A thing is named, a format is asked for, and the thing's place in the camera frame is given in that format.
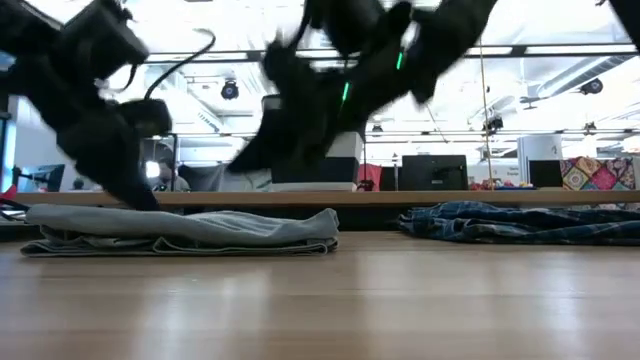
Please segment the grey garment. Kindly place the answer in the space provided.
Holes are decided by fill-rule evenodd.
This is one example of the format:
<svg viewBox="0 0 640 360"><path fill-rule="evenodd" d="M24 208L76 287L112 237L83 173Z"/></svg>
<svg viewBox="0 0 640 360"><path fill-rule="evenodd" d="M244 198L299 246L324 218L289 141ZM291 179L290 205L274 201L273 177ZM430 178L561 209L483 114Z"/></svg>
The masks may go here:
<svg viewBox="0 0 640 360"><path fill-rule="evenodd" d="M43 236L20 249L29 258L325 255L338 248L339 235L332 209L298 220L238 211L179 215L39 204L26 221Z"/></svg>

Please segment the red object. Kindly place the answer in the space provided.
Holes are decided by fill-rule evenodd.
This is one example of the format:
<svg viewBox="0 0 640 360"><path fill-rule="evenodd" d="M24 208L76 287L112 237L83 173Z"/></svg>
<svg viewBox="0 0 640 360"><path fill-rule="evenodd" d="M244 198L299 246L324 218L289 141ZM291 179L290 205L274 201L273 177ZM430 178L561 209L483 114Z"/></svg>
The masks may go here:
<svg viewBox="0 0 640 360"><path fill-rule="evenodd" d="M382 167L374 164L362 164L357 175L357 190L379 192Z"/></svg>

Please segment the black-legged background table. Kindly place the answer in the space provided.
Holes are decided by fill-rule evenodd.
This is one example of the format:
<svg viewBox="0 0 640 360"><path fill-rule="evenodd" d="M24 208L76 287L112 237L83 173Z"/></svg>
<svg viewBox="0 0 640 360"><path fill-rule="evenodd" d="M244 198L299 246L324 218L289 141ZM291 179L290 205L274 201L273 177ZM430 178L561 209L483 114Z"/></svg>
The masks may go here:
<svg viewBox="0 0 640 360"><path fill-rule="evenodd" d="M139 142L139 166L149 184L152 177L159 175L159 159L171 159L176 169L177 147L178 136L173 133L143 138Z"/></svg>

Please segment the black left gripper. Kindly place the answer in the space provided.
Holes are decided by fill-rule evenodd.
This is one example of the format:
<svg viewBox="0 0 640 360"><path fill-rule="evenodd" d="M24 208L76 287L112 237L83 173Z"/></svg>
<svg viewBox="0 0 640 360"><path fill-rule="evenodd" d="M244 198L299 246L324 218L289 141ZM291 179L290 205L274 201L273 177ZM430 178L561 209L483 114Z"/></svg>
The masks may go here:
<svg viewBox="0 0 640 360"><path fill-rule="evenodd" d="M140 99L116 107L95 85L125 64L121 53L87 43L76 51L22 54L0 72L0 88L31 101L79 174L130 208L159 211L139 165L139 140L126 136L126 122L140 137L166 135L172 131L166 103Z"/></svg>

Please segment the black ceiling light rail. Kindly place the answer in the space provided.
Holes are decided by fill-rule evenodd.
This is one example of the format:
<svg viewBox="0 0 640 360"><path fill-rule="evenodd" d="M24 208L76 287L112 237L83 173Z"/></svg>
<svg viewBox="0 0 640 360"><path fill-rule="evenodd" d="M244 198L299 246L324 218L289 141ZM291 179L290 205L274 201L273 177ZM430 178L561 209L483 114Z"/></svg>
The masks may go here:
<svg viewBox="0 0 640 360"><path fill-rule="evenodd" d="M334 61L342 57L336 50L303 49L297 51L302 58L317 61ZM264 56L264 50L210 51L197 57L195 63L246 63L258 62ZM530 44L474 47L463 58L542 58L542 57L591 57L591 56L627 56L640 54L631 43L588 43L588 44ZM192 54L189 53L153 53L147 59L148 64L179 63Z"/></svg>

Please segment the navy white striped laundry bin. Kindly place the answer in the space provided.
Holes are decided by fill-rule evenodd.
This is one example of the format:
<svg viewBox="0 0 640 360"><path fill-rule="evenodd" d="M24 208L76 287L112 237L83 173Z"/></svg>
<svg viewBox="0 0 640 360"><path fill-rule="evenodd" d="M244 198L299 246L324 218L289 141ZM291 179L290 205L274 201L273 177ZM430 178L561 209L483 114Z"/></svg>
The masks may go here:
<svg viewBox="0 0 640 360"><path fill-rule="evenodd" d="M279 95L262 98L262 124L275 131L269 150L290 150L300 137L293 120L281 109ZM364 128L342 132L330 144L326 157L310 165L279 161L266 167L271 173L271 191L346 191L356 188L360 157L364 148Z"/></svg>

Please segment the black equipment case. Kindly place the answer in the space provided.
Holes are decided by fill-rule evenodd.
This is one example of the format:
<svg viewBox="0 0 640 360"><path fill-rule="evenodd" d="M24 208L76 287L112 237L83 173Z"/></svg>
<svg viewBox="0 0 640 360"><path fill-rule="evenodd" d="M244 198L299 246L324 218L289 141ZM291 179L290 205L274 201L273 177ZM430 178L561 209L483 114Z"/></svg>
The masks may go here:
<svg viewBox="0 0 640 360"><path fill-rule="evenodd" d="M407 155L402 157L400 191L466 191L465 155Z"/></svg>

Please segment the colourful patchwork quilt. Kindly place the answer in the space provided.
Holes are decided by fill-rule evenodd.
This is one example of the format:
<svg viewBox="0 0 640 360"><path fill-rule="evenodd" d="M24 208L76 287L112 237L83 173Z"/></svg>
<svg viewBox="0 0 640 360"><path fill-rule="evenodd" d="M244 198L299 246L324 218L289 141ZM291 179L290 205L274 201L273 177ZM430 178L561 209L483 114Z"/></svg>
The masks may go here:
<svg viewBox="0 0 640 360"><path fill-rule="evenodd" d="M579 156L560 161L563 187L572 191L640 190L640 164L633 157L597 159Z"/></svg>

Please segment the grey ceiling duct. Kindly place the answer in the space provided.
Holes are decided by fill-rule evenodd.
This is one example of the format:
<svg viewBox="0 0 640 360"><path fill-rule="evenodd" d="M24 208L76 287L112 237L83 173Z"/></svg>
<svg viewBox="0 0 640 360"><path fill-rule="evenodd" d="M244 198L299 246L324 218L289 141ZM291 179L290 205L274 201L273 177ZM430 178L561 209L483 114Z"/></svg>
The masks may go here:
<svg viewBox="0 0 640 360"><path fill-rule="evenodd" d="M542 83L529 92L529 96L535 99L546 99L558 96L581 85L599 78L600 75L610 71L634 58L634 55L614 55L604 57L589 57L570 66L559 75Z"/></svg>

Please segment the blue plaid pajama pants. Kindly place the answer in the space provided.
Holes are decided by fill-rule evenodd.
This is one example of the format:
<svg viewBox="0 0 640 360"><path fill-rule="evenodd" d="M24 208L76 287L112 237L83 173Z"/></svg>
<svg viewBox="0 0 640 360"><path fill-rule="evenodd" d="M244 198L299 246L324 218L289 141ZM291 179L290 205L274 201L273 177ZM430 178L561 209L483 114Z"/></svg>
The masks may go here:
<svg viewBox="0 0 640 360"><path fill-rule="evenodd" d="M619 209L457 201L412 208L399 216L398 227L417 238L454 243L640 247L640 212Z"/></svg>

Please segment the black computer monitor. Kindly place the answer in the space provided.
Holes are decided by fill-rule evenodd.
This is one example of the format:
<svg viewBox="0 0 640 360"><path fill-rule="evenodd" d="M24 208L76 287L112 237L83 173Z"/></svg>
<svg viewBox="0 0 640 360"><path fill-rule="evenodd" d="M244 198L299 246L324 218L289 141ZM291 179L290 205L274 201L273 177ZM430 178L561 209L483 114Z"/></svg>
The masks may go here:
<svg viewBox="0 0 640 360"><path fill-rule="evenodd" d="M19 193L58 192L65 165L40 165L12 169L12 184Z"/></svg>
<svg viewBox="0 0 640 360"><path fill-rule="evenodd" d="M561 188L563 177L559 160L530 160L529 182L536 188Z"/></svg>

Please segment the grey covered furniture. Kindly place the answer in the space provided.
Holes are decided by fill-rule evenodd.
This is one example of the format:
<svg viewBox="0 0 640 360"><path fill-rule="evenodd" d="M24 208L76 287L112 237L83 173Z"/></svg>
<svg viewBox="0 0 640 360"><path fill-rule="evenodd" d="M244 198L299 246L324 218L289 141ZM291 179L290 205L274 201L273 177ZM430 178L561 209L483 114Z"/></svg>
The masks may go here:
<svg viewBox="0 0 640 360"><path fill-rule="evenodd" d="M193 192L266 192L272 184L269 170L231 173L226 164L181 165L178 174L189 183Z"/></svg>

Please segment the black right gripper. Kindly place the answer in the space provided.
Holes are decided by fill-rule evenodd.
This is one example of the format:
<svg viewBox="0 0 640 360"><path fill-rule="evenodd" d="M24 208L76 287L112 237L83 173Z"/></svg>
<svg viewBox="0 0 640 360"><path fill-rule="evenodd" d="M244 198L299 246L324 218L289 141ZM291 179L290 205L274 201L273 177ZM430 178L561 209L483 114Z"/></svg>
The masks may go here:
<svg viewBox="0 0 640 360"><path fill-rule="evenodd" d="M278 167L309 168L324 159L336 137L361 128L369 116L411 88L404 32L347 31L328 35L340 55L357 53L351 68L316 73L281 40L266 49L262 68L278 94L262 98L261 124L227 169L244 173ZM319 101L320 118L283 101Z"/></svg>

